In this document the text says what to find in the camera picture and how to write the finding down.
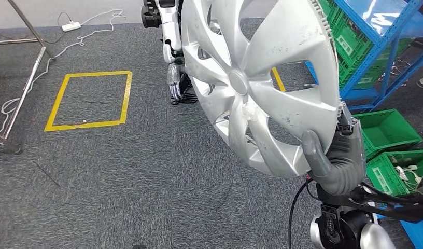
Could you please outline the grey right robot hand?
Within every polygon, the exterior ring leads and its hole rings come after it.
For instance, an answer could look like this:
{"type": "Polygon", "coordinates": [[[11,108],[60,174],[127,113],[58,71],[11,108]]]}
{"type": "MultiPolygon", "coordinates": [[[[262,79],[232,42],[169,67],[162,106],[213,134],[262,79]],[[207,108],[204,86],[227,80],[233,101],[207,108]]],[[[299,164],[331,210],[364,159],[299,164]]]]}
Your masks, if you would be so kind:
{"type": "Polygon", "coordinates": [[[354,190],[364,179],[365,149],[360,121],[342,102],[337,128],[327,153],[312,130],[303,132],[302,148],[309,164],[308,175],[327,193],[339,196],[354,190]]]}

